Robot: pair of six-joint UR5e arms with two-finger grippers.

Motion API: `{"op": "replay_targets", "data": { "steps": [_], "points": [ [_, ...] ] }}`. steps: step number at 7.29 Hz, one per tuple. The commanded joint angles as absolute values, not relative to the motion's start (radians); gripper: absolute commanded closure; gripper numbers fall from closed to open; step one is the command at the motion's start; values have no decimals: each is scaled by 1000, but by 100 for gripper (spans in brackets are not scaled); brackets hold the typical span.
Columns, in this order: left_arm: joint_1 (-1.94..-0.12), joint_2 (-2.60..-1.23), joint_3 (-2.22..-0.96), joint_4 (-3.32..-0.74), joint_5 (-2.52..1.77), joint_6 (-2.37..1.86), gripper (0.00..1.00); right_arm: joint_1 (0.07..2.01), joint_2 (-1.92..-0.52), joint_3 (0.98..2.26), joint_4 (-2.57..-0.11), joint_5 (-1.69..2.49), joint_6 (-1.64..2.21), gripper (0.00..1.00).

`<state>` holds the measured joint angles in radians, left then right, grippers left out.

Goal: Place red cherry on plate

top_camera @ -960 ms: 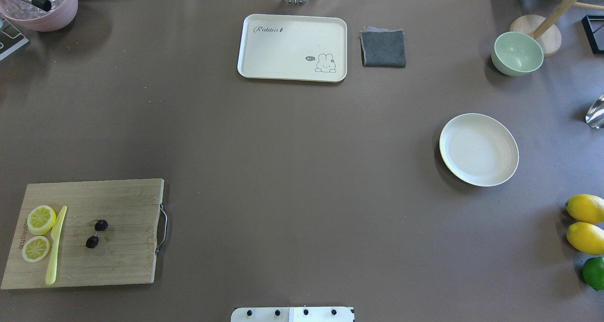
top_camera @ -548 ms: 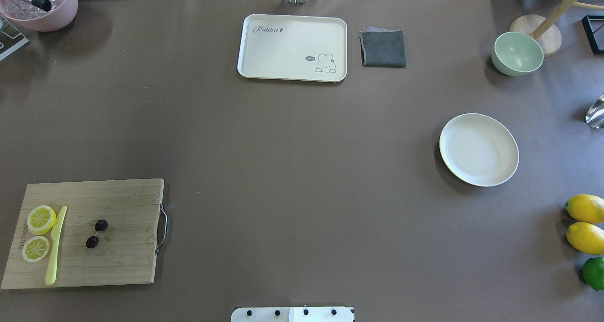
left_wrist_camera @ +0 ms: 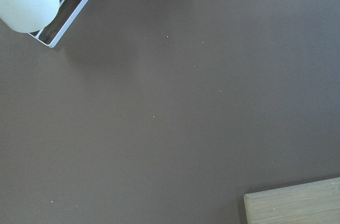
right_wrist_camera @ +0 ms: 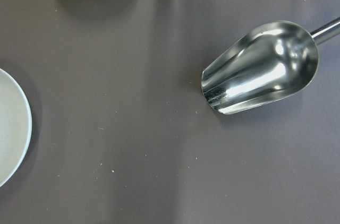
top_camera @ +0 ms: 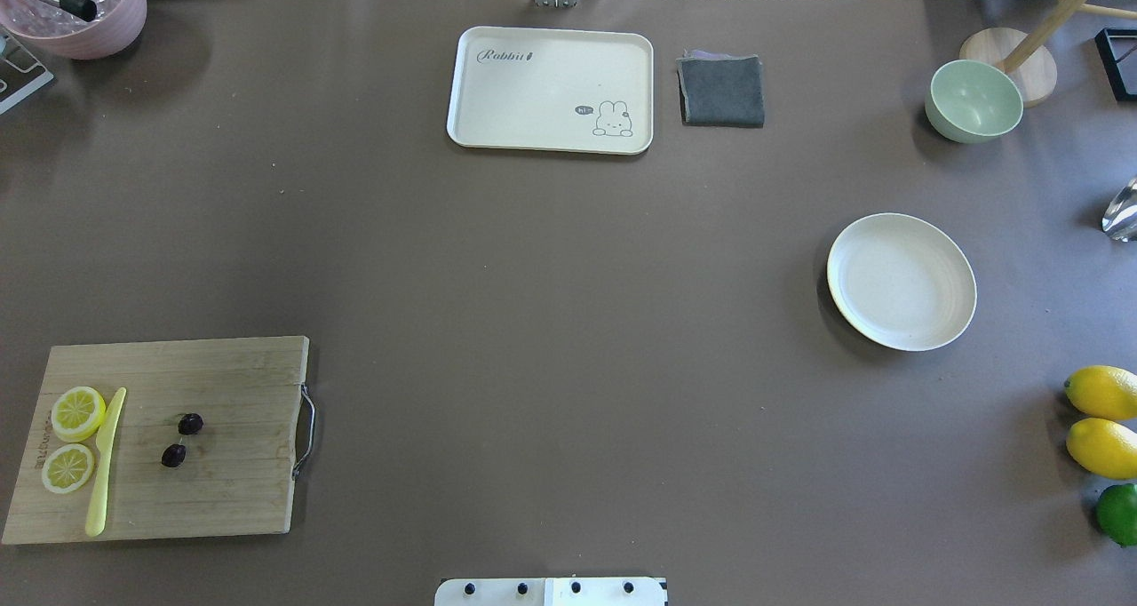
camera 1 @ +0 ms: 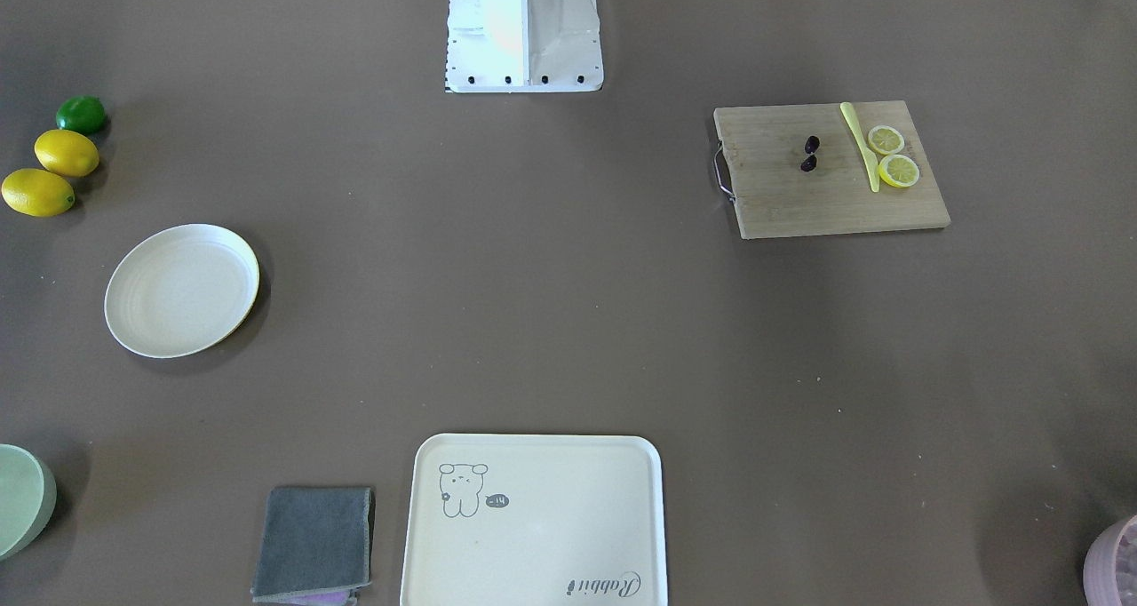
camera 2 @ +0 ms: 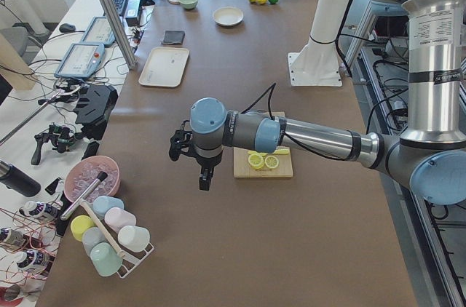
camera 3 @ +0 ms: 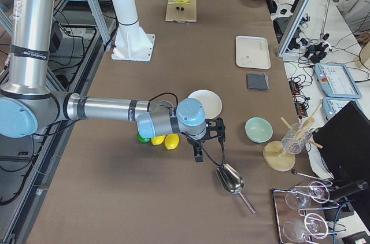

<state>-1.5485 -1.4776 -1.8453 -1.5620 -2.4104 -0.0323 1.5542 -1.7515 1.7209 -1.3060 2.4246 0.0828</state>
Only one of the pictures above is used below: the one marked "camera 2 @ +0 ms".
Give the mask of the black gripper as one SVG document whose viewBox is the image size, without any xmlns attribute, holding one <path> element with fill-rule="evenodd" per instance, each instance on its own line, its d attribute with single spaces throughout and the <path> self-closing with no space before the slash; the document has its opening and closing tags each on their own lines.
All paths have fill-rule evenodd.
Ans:
<svg viewBox="0 0 466 307">
<path fill-rule="evenodd" d="M 209 191 L 213 177 L 213 168 L 221 163 L 223 152 L 217 153 L 214 157 L 201 156 L 195 149 L 193 132 L 185 130 L 185 125 L 188 122 L 189 120 L 183 120 L 180 128 L 170 138 L 169 157 L 173 162 L 178 161 L 181 154 L 195 158 L 201 166 L 199 188 L 201 191 Z"/>
</svg>

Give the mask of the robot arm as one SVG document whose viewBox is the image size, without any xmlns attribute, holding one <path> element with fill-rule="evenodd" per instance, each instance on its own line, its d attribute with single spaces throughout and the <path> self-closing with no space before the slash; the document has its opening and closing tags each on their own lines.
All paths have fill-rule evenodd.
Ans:
<svg viewBox="0 0 466 307">
<path fill-rule="evenodd" d="M 170 139 L 169 155 L 201 167 L 208 190 L 224 147 L 273 152 L 283 145 L 337 161 L 357 161 L 433 204 L 465 199 L 465 134 L 459 129 L 461 30 L 465 0 L 373 0 L 409 17 L 408 125 L 398 136 L 340 130 L 285 117 L 227 110 L 207 97 L 190 113 L 190 130 Z"/>
</svg>

